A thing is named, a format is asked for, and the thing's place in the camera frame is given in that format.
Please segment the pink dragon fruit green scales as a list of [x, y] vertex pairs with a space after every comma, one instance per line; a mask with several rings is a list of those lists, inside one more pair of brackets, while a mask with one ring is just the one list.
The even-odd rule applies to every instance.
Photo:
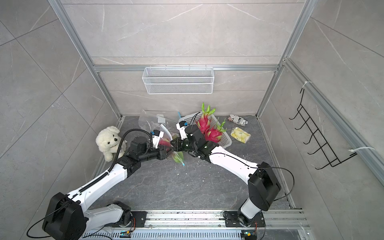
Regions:
[[210, 128], [211, 121], [210, 116], [215, 113], [216, 109], [211, 109], [211, 106], [208, 105], [207, 108], [205, 108], [205, 103], [202, 103], [202, 116], [197, 121], [197, 126], [200, 129], [201, 133], [204, 135], [205, 132]]

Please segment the clear zip-top bag blue seal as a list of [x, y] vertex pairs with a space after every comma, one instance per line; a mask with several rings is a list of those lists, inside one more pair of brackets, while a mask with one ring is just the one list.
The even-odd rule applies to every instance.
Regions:
[[160, 130], [161, 125], [163, 125], [169, 132], [177, 133], [178, 130], [176, 125], [180, 118], [179, 113], [175, 111], [162, 112], [142, 110], [139, 116], [138, 124], [141, 129], [148, 132], [154, 129]]

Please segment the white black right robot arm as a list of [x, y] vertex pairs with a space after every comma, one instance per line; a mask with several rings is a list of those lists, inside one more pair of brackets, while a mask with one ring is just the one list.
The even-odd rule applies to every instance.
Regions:
[[187, 152], [195, 158], [220, 166], [236, 175], [248, 186], [249, 197], [239, 208], [235, 221], [250, 226], [255, 216], [269, 210], [281, 185], [273, 168], [265, 162], [246, 161], [224, 149], [218, 143], [207, 141], [197, 125], [177, 124], [180, 137], [171, 141], [177, 152]]

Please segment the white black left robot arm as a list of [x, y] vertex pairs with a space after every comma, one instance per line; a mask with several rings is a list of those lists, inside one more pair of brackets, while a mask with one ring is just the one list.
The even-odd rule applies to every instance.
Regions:
[[134, 223], [131, 208], [120, 201], [99, 209], [90, 206], [109, 189], [124, 181], [141, 167], [142, 161], [163, 160], [172, 148], [159, 146], [143, 151], [127, 151], [111, 170], [107, 170], [86, 185], [68, 194], [58, 193], [51, 198], [42, 229], [56, 240], [78, 240], [92, 229], [114, 224]]

